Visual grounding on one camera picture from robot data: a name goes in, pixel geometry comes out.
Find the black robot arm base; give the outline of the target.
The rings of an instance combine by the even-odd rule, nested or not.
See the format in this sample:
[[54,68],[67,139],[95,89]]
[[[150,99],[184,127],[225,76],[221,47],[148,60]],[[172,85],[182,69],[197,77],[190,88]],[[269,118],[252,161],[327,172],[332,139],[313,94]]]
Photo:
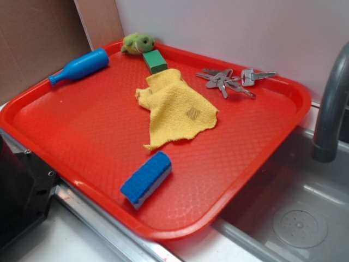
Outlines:
[[57,180],[35,153],[14,153],[1,138],[1,251],[46,220]]

